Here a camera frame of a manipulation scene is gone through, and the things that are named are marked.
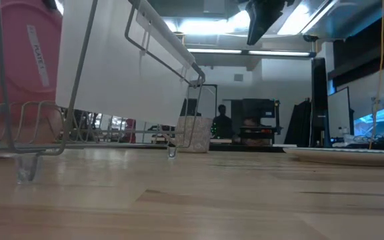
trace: dish rack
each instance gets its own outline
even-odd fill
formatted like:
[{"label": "dish rack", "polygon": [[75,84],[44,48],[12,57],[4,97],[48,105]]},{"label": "dish rack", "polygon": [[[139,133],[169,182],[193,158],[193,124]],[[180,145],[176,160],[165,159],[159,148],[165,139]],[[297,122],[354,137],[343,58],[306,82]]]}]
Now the dish rack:
[{"label": "dish rack", "polygon": [[[83,39],[81,54],[79,56],[79,62],[76,70],[75,81],[71,93],[71,98],[69,102],[68,108],[64,109],[56,105],[55,102],[52,101],[30,101],[26,103],[10,103],[8,97],[7,84],[5,79],[5,63],[4,63],[4,43],[3,43],[3,27],[2,27],[2,19],[1,19],[1,0],[0,0],[0,91],[2,93],[3,102],[0,103],[0,115],[4,118],[4,129],[2,130],[2,134],[0,137],[0,153],[14,153],[16,154],[16,164],[17,164],[17,182],[18,183],[27,183],[33,181],[37,173],[40,169],[40,164],[42,162],[43,156],[56,156],[60,155],[64,152],[65,149],[84,149],[88,147],[92,148],[143,148],[143,147],[161,147],[164,146],[168,150],[168,157],[173,159],[177,155],[177,149],[179,148],[188,148],[190,146],[192,134],[189,137],[189,144],[185,144],[186,141],[183,141],[181,144],[171,143],[169,141],[170,136],[172,135],[185,135],[186,130],[186,122],[185,126],[180,127],[181,129],[176,129],[172,131],[170,128],[169,131],[163,131],[161,125],[157,125],[156,130],[146,130],[146,123],[143,130],[136,129],[123,129],[120,127],[119,129],[114,129],[110,126],[106,130],[100,129],[100,127],[93,126],[92,122],[95,121],[96,116],[103,116],[102,113],[90,113],[86,111],[82,111],[81,117],[75,118],[74,112],[78,111],[74,109],[75,100],[80,84],[81,73],[83,70],[85,56],[87,54],[87,48],[89,44],[91,30],[93,28],[93,22],[95,18],[96,8],[99,0],[92,0],[92,6],[89,14],[89,19],[87,23],[87,29],[85,32],[85,36]],[[146,0],[129,0],[132,4],[132,8],[130,11],[129,20],[127,23],[127,28],[125,30],[125,37],[132,44],[132,47],[138,48],[144,55],[148,55],[160,63],[162,66],[166,67],[170,71],[172,71],[176,76],[186,82],[189,87],[187,91],[186,97],[186,109],[189,103],[189,88],[199,89],[199,94],[197,98],[197,105],[195,108],[195,116],[193,116],[193,128],[194,131],[195,121],[197,118],[197,109],[199,105],[199,100],[201,98],[201,90],[203,84],[205,82],[205,74],[196,64],[194,58],[191,54],[186,50],[182,42],[176,38],[176,36],[169,31],[168,27],[165,25],[164,21],[160,16],[156,13],[156,11],[150,6],[150,4]],[[191,81],[185,78],[182,73],[177,72],[164,61],[162,61],[158,56],[152,54],[147,47],[144,47],[134,40],[128,37],[128,33],[131,28],[131,23],[133,21],[133,16],[135,11],[140,11],[144,17],[149,21],[149,24],[154,28],[166,33],[164,34],[164,38],[171,44],[171,47],[177,50],[178,54],[184,56],[185,59],[193,60],[191,67],[196,73],[198,73],[199,77],[197,80]],[[13,124],[11,119],[11,109],[14,106],[21,106],[21,116],[18,128],[16,131],[13,131]],[[23,131],[23,124],[25,119],[25,114],[27,109],[30,107],[37,108],[37,118],[35,120],[35,128],[33,130],[33,134],[30,136],[30,139],[26,143],[19,142],[19,136]],[[51,128],[51,124],[49,123],[51,133],[54,136],[54,143],[51,144],[38,144],[37,135],[39,133],[39,126],[42,124],[42,121],[45,121],[45,118],[42,116],[43,109],[56,109],[59,113],[62,123],[63,130],[58,132]],[[163,135],[166,136],[167,142],[164,144],[158,143],[145,143],[144,137],[141,138],[141,142],[133,143],[132,136],[133,134],[152,134],[152,135]],[[118,141],[112,143],[108,141],[109,136],[110,139],[117,137]],[[120,139],[125,136],[130,136],[129,141],[126,143],[120,143]]]}]

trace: printed label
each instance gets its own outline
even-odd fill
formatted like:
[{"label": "printed label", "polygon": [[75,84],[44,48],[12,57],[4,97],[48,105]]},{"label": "printed label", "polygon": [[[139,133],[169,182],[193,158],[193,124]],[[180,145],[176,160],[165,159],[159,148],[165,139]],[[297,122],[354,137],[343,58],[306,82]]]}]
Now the printed label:
[{"label": "printed label", "polygon": [[44,87],[48,87],[50,86],[50,82],[49,82],[48,73],[47,73],[47,66],[45,66],[44,56],[43,56],[43,53],[41,52],[41,46],[39,44],[37,30],[35,26],[28,25],[27,34],[29,35],[32,51],[33,51],[33,54],[35,55],[35,60],[38,66],[38,72],[39,72],[39,75],[41,76],[41,82]]}]

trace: wire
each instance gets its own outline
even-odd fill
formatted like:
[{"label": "wire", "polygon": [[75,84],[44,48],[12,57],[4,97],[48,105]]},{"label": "wire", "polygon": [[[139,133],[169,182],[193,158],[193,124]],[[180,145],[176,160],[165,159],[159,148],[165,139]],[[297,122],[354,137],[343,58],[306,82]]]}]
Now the wire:
[{"label": "wire", "polygon": [[377,111],[379,110],[379,98],[380,98],[380,88],[381,82],[383,79],[383,62],[384,62],[384,0],[381,0],[381,46],[380,46],[380,70],[379,70],[379,88],[377,90],[376,96],[376,108],[373,113],[373,133],[371,134],[370,139],[370,150],[373,148],[373,140],[376,134],[376,123],[377,123]]},{"label": "wire", "polygon": [[380,134],[376,134],[374,137],[367,137],[367,136],[355,136],[353,138],[353,142],[355,143],[370,143],[371,140],[373,140],[373,143],[376,144],[382,144],[384,143],[384,134],[383,135],[380,135]]}]

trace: fluorescent light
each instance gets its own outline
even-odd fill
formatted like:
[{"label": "fluorescent light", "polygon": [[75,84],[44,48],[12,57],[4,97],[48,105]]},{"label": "fluorescent light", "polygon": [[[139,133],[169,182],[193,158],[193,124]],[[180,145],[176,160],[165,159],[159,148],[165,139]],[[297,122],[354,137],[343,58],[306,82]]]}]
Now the fluorescent light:
[{"label": "fluorescent light", "polygon": [[248,15],[248,12],[243,10],[237,13],[235,16],[231,17],[227,24],[232,28],[235,29],[244,29],[249,28],[250,26],[250,16]]},{"label": "fluorescent light", "polygon": [[251,55],[308,57],[310,53],[293,51],[249,51]]},{"label": "fluorescent light", "polygon": [[63,7],[63,5],[60,3],[59,0],[56,0],[56,6],[57,6],[57,10],[59,10],[60,14],[63,15],[63,12],[65,11],[65,8]]},{"label": "fluorescent light", "polygon": [[218,35],[230,33],[233,29],[228,26],[225,19],[218,21],[186,20],[180,25],[179,31],[193,35]]},{"label": "fluorescent light", "polygon": [[176,24],[174,24],[174,22],[169,21],[169,20],[165,20],[164,22],[165,22],[165,24],[167,24],[170,31],[172,31],[172,32],[177,31],[177,27],[176,27]]},{"label": "fluorescent light", "polygon": [[188,49],[191,53],[227,53],[227,54],[241,54],[241,50],[228,50],[228,49]]},{"label": "fluorescent light", "polygon": [[177,30],[191,35],[219,35],[233,33],[236,29],[248,29],[249,26],[250,16],[248,12],[240,11],[228,20],[185,20]]},{"label": "fluorescent light", "polygon": [[326,6],[326,8],[324,8],[320,13],[318,13],[318,15],[304,28],[304,30],[301,31],[301,33],[308,32],[315,24],[317,24],[319,20],[321,20],[322,17],[324,17],[325,14],[328,13],[328,11],[330,11],[330,9],[334,7],[334,5],[336,5],[338,1],[339,0],[332,0],[332,2],[330,2],[330,4]]},{"label": "fluorescent light", "polygon": [[278,31],[278,35],[296,35],[306,27],[310,20],[309,8],[300,4],[285,21],[282,28]]}]

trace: wooden tabletop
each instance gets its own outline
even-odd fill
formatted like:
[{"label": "wooden tabletop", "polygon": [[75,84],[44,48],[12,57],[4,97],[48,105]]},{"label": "wooden tabletop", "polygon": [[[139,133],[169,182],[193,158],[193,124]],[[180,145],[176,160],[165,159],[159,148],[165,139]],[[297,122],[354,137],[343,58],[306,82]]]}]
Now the wooden tabletop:
[{"label": "wooden tabletop", "polygon": [[384,239],[384,168],[134,149],[42,166],[17,185],[0,159],[0,239]]}]

